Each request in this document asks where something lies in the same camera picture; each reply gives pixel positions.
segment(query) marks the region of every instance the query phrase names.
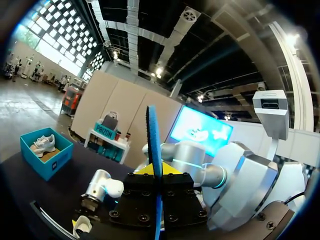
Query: blue box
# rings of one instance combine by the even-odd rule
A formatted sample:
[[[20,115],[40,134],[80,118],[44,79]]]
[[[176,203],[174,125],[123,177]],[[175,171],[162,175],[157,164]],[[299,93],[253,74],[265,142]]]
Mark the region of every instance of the blue box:
[[[60,150],[60,152],[48,161],[43,162],[31,151],[30,146],[42,135],[48,137],[51,134],[54,135],[55,147]],[[71,159],[74,144],[52,128],[48,127],[21,135],[20,147],[24,159],[41,177],[44,178],[44,180],[48,181],[66,162]]]

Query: beige wall panel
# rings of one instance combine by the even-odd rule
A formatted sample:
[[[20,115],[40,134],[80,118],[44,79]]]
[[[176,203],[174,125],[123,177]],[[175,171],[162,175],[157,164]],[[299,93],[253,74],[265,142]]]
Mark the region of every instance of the beige wall panel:
[[[124,164],[136,168],[146,157],[142,147],[147,143],[146,110],[147,106],[155,105],[159,125],[160,141],[163,143],[179,113],[181,104],[169,97],[148,90],[129,128],[131,133],[130,151]]]
[[[76,109],[71,130],[86,138],[88,130],[95,126],[115,89],[118,78],[102,71],[94,71],[91,80]]]
[[[117,112],[117,128],[124,138],[147,91],[144,87],[119,79],[100,118],[104,118],[109,111]]]

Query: display screen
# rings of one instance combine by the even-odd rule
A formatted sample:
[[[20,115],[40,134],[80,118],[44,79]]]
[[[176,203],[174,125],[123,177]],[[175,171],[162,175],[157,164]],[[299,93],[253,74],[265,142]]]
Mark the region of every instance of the display screen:
[[[206,154],[214,157],[217,150],[227,145],[233,127],[184,106],[170,137],[177,141],[194,141],[205,147]]]

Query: ventilation fan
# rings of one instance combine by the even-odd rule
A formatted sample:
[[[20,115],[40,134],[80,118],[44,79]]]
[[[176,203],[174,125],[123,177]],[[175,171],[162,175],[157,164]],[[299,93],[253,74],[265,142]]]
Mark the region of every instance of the ventilation fan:
[[[182,18],[189,22],[189,23],[194,23],[195,21],[197,21],[197,14],[194,10],[192,10],[191,8],[190,9],[187,9],[185,10],[183,13],[182,13]]]

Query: shoe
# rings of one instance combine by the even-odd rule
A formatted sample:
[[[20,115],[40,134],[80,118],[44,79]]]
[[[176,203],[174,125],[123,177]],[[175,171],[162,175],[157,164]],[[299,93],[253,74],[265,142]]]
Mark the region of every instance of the shoe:
[[[42,158],[45,152],[51,153],[56,150],[56,141],[53,134],[51,134],[49,137],[42,136],[33,143],[34,144],[31,145],[30,149],[38,158]]]

